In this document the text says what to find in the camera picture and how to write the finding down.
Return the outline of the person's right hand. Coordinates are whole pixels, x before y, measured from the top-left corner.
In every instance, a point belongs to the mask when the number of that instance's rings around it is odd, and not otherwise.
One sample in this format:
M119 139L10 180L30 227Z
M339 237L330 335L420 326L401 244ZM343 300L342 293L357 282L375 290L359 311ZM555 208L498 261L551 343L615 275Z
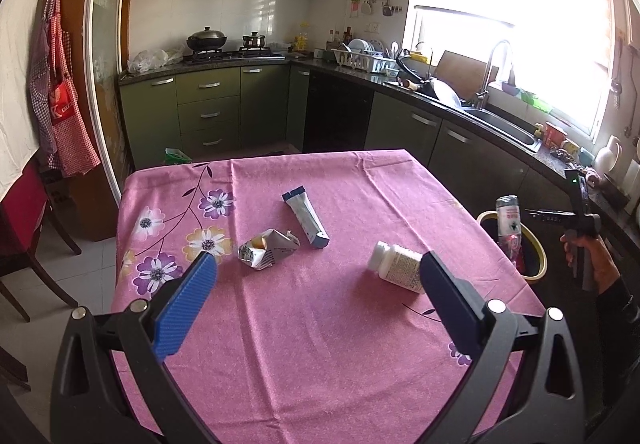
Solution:
M573 266L575 249L584 248L588 251L593 267L593 281L596 284L598 294L608 290L620 278L620 271L600 236L570 238L564 234L560 238L560 242L563 244L566 263L569 267Z

